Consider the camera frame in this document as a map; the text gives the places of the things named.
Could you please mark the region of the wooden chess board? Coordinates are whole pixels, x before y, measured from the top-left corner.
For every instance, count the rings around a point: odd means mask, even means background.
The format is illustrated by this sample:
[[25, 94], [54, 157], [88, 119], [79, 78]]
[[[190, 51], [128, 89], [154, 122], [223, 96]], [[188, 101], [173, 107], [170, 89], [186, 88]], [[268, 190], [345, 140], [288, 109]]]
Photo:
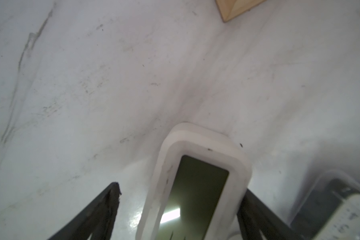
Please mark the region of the wooden chess board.
[[266, 0], [215, 0], [224, 23], [251, 10]]

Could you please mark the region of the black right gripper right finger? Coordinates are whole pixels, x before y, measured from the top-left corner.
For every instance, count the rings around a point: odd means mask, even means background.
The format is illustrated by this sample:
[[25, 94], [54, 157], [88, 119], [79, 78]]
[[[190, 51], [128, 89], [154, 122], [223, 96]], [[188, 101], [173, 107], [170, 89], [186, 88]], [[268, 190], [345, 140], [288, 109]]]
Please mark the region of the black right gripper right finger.
[[301, 240], [258, 197], [247, 190], [237, 212], [244, 240]]

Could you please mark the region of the small white square clock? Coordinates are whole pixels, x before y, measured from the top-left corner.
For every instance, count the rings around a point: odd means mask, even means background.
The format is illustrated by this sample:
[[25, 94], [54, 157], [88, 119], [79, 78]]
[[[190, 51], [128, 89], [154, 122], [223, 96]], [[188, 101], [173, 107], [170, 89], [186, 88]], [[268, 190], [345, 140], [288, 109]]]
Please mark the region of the small white square clock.
[[303, 240], [360, 240], [360, 182], [340, 170], [324, 172], [299, 203], [290, 228]]

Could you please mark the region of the white digital clock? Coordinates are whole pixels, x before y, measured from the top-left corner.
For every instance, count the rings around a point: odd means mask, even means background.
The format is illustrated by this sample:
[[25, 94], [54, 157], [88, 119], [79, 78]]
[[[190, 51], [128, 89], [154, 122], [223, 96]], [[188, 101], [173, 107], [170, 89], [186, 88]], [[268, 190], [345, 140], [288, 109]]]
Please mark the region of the white digital clock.
[[252, 177], [227, 136], [191, 123], [162, 143], [138, 224], [138, 240], [225, 240]]

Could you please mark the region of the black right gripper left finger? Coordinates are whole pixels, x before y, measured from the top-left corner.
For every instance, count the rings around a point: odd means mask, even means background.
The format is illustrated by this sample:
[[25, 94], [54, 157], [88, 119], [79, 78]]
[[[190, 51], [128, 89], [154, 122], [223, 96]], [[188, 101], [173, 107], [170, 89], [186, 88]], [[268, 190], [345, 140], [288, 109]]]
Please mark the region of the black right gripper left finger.
[[121, 195], [120, 185], [116, 182], [111, 183], [50, 239], [109, 240], [112, 236]]

